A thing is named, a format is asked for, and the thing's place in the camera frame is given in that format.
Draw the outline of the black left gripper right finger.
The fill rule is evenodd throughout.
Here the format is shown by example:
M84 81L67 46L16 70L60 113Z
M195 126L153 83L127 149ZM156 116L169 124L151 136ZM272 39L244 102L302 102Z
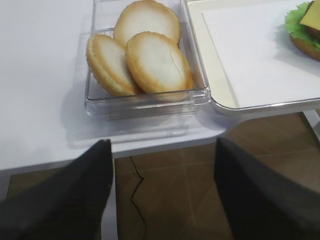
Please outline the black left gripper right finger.
M224 137L216 141L214 179L236 240L320 238L320 194Z

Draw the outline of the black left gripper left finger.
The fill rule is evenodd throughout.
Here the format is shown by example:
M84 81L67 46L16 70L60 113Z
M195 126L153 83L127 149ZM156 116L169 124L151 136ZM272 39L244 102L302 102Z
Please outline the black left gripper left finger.
M114 178L110 140L99 140L45 181L0 203L2 240L94 240Z

